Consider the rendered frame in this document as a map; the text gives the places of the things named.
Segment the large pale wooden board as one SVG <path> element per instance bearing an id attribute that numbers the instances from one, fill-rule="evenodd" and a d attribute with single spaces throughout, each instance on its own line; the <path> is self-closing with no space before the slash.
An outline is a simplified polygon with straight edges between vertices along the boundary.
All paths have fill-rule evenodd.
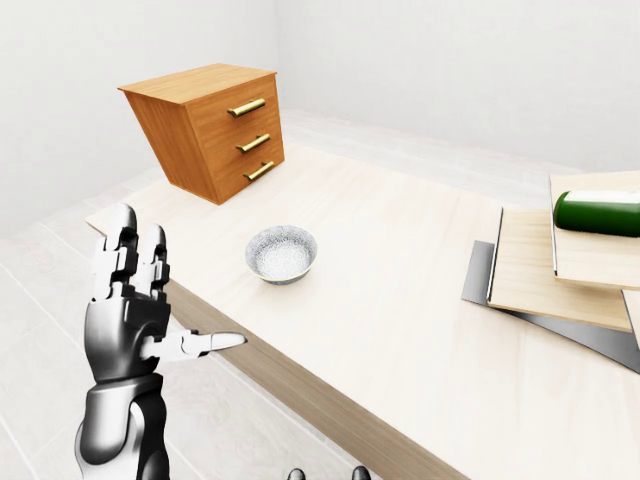
<path id="1" fill-rule="evenodd" d="M 502 212 L 488 304 L 622 332 L 631 330 L 620 290 L 556 278 L 550 219 L 545 210 Z"/>

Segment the large wooden drawer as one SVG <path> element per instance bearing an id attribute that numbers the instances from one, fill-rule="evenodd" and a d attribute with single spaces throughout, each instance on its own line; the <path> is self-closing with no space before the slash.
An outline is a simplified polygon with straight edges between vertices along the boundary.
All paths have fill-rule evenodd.
<path id="1" fill-rule="evenodd" d="M 271 133 L 270 127 L 279 129 L 279 106 L 274 74 L 207 95 L 186 104 L 199 140 L 218 142 L 248 134 Z"/>

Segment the patterned white bowl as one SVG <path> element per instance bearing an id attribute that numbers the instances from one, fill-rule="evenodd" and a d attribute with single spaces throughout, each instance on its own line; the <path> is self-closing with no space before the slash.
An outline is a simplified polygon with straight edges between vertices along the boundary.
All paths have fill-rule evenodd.
<path id="1" fill-rule="evenodd" d="M 277 225 L 251 238 L 245 247 L 245 262 L 267 283 L 286 285 L 310 271 L 317 253 L 318 246 L 311 233 L 293 225 Z"/>

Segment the medium wooden drawer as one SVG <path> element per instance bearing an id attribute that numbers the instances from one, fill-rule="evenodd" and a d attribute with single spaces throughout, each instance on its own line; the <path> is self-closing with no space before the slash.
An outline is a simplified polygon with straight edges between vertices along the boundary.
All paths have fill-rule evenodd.
<path id="1" fill-rule="evenodd" d="M 208 123 L 198 129 L 207 165 L 221 176 L 232 165 L 275 147 L 281 136 L 278 120 L 245 118 Z"/>

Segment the wooden cabinet with drawers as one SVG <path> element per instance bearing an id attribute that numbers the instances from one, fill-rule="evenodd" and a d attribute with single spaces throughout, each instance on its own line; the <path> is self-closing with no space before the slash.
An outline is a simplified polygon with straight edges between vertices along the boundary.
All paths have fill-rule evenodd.
<path id="1" fill-rule="evenodd" d="M 276 74 L 213 64 L 122 87 L 168 181 L 222 204 L 284 160 Z"/>

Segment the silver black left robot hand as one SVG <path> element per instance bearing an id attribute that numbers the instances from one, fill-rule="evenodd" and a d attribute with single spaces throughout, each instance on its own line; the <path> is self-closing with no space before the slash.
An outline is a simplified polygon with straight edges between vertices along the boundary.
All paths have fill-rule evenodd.
<path id="1" fill-rule="evenodd" d="M 160 361 L 195 359 L 247 342 L 236 332 L 169 332 L 165 232 L 154 224 L 143 246 L 138 240 L 134 210 L 117 205 L 95 255 L 94 293 L 85 317 L 85 351 L 97 383 L 148 375 Z"/>

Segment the small pale wooden board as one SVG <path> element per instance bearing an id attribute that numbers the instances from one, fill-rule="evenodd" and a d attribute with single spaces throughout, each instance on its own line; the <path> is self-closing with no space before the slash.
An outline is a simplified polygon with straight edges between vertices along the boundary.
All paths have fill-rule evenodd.
<path id="1" fill-rule="evenodd" d="M 550 204 L 570 190 L 640 190 L 640 170 L 551 175 Z M 622 290 L 640 290 L 640 238 L 581 233 L 551 227 L 556 277 Z"/>

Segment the green wine bottle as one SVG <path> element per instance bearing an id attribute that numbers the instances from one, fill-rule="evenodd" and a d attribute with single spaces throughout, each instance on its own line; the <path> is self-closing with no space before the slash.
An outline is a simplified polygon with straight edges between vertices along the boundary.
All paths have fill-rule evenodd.
<path id="1" fill-rule="evenodd" d="M 640 237 L 640 191 L 566 191 L 555 203 L 553 219 L 565 230 Z"/>

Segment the grey metal plate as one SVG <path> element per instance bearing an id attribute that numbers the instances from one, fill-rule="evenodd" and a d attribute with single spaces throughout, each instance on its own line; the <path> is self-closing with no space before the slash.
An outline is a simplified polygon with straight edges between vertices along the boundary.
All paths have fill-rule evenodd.
<path id="1" fill-rule="evenodd" d="M 488 305 L 487 293 L 494 250 L 494 243 L 478 240 L 474 242 L 462 291 L 463 300 L 491 308 Z M 622 332 L 508 309 L 496 308 L 496 311 L 559 334 L 640 374 L 640 348 L 633 332 Z"/>

